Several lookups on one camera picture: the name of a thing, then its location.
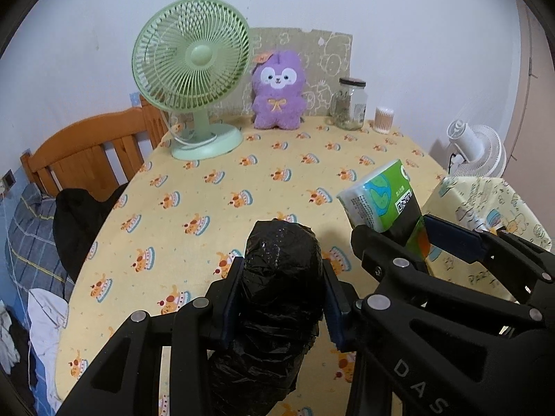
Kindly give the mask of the white standing fan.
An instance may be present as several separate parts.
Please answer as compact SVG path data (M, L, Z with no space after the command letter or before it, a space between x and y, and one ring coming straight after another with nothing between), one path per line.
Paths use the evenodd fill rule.
M502 177L507 156L494 129L456 119L449 124L447 136L450 176Z

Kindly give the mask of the yellow cartoon tablecloth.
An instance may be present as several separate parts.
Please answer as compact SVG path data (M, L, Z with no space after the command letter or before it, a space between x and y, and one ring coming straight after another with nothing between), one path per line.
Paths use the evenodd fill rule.
M397 160L424 203L444 175L400 131L348 132L311 116L297 131L257 131L246 123L242 133L236 150L202 161L176 160L162 143L131 180L70 296L55 371L60 397L133 311L174 312L225 277L258 221L309 227L338 277L369 294L376 282L352 253L338 193Z

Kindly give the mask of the green desk fan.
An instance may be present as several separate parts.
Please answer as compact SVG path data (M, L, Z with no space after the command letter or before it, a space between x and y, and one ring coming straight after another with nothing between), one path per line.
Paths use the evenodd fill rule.
M221 0L176 1L142 27L133 77L141 96L162 113L173 158L205 160L240 146L240 130L212 122L209 109L236 89L250 56L246 19Z

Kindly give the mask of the cartoon fabric storage box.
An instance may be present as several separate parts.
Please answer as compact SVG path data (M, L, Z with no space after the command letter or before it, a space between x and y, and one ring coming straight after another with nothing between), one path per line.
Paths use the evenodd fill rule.
M518 193L500 177L446 176L422 207L448 222L473 230L475 218L485 221L488 231L498 228L523 237L549 251L552 240ZM426 258L430 274L485 294L514 302L514 296L478 262L467 263L436 246Z

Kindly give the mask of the cartoon print cardboard board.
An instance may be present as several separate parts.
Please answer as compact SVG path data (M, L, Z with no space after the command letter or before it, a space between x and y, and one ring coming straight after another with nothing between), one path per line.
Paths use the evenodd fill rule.
M353 36L339 32L299 28L252 27L251 56L282 50L295 51L305 70L303 98L307 101L305 115L326 115L332 96L339 89L339 79L350 74ZM223 101L209 108L209 117L233 120L251 115L253 94L250 65L239 85Z

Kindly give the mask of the green tissue pack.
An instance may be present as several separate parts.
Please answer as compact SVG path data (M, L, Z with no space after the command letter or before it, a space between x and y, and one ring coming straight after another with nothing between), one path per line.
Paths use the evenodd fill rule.
M407 249L419 260L417 269L429 273L426 257L431 252L431 243L420 204L401 161L375 169L339 192L337 198L353 228L351 249L355 257L361 258L367 248L364 237L376 233Z

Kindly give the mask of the black clothing on bed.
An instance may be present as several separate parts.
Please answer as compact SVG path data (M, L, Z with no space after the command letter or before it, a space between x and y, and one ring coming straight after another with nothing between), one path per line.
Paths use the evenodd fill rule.
M63 268L74 282L105 220L127 184L120 185L105 201L87 190L64 189L55 198L54 243Z

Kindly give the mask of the dark brown drawstring pouch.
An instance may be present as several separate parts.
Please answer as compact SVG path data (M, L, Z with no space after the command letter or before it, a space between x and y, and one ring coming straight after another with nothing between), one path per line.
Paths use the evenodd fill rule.
M475 218L473 221L473 230L484 232L487 231L488 228L485 224L485 221L481 218Z

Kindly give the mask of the purple plush toy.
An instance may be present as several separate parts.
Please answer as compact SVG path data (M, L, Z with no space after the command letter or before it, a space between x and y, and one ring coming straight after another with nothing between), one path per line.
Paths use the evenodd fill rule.
M297 130L307 109L305 71L299 54L281 50L261 54L252 72L254 128Z

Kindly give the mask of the white cloth on bed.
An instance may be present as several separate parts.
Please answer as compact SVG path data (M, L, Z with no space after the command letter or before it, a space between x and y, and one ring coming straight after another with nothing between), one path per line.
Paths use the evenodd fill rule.
M1 373L33 415L61 407L56 365L68 304L45 289L30 290L27 306L1 304Z

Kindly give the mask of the beige door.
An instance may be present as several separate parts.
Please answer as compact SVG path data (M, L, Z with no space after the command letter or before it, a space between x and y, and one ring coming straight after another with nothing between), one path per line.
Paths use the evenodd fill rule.
M504 178L554 235L554 63L540 21L516 0L520 69L513 117L505 137Z

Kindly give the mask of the black plastic bag bundle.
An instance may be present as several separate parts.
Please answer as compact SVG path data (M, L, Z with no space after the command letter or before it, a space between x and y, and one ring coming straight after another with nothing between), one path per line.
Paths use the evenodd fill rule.
M209 359L214 415L266 415L296 389L319 334L323 260L314 233L258 221L248 240L226 346Z

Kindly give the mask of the cotton swab container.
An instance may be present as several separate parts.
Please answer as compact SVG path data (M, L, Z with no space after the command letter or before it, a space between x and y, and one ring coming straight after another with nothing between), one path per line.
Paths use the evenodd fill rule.
M394 118L394 111L386 107L377 107L374 113L373 129L381 134L388 134L391 131Z

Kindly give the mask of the glass jar with lid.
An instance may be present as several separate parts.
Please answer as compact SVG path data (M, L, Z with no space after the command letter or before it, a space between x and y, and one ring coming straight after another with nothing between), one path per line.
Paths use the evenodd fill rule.
M340 87L333 94L330 115L334 124L346 131L363 127L366 116L366 82L352 77L341 77Z

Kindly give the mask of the blue plaid bedding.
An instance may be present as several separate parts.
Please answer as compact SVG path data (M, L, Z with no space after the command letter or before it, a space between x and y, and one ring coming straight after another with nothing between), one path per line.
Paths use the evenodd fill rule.
M74 281L61 265L54 243L53 221L56 199L27 184L12 208L7 224L1 226L1 271L14 289L6 301L10 307L27 306L30 290L45 289L69 302Z

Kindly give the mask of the wall power socket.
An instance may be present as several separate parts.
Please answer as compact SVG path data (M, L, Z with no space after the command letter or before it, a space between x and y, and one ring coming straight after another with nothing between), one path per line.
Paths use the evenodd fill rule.
M11 170L8 170L4 176L1 177L1 193L8 192L12 186L15 184L15 176Z

